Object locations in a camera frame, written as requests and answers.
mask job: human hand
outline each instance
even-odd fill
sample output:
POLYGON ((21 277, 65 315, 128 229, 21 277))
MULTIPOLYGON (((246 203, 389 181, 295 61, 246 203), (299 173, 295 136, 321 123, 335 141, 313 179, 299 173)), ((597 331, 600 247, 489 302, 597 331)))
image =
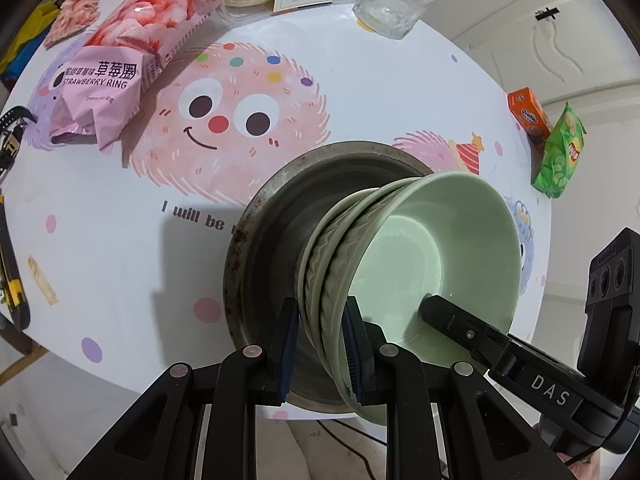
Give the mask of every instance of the human hand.
MULTIPOLYGON (((567 462, 571 457, 564 453, 557 453, 562 462, 567 462)), ((578 480, 600 480, 600 450, 589 456, 587 462, 576 462, 569 466, 578 480)))

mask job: green chip bag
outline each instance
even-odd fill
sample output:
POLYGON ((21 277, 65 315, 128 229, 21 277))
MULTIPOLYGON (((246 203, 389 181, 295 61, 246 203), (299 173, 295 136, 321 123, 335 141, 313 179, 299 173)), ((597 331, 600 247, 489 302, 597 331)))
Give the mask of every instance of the green chip bag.
POLYGON ((567 103, 556 127, 545 141, 545 154, 533 187, 550 198, 562 195, 578 164, 586 133, 567 103))

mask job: cartoon eye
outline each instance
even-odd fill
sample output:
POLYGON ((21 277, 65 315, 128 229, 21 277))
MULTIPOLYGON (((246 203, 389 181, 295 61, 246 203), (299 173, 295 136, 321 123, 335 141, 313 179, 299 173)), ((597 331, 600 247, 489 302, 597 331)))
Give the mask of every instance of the cartoon eye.
POLYGON ((280 107, 266 94, 252 94, 240 101, 234 111, 236 129, 247 137, 264 135, 278 124, 280 107))
POLYGON ((68 63, 63 63, 62 65, 60 65, 56 70, 56 73, 51 77, 51 79, 49 80, 49 91, 60 86, 60 83, 62 83, 62 78, 65 76, 67 65, 68 63))
POLYGON ((208 116, 222 101, 222 85, 217 79, 206 77, 190 83, 178 98, 178 110, 185 119, 208 116))

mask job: strawberry ring snack bag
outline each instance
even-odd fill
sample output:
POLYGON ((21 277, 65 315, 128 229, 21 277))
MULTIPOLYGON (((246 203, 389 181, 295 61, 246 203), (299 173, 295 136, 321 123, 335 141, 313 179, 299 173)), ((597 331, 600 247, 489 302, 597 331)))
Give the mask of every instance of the strawberry ring snack bag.
POLYGON ((140 96, 222 0, 125 0, 69 62, 51 118, 53 143, 95 136, 104 150, 140 96))

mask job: metal pan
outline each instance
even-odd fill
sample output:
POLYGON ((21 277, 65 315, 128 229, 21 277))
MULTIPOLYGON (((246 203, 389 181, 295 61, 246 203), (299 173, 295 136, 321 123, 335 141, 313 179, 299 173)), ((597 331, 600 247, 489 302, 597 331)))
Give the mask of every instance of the metal pan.
MULTIPOLYGON (((236 348, 254 343, 295 297, 296 263, 322 216, 347 195, 399 178, 433 173, 415 157, 376 142, 338 142, 299 156, 273 175, 247 206, 226 255, 226 322, 236 348)), ((322 413, 351 410, 298 332, 292 404, 322 413)))

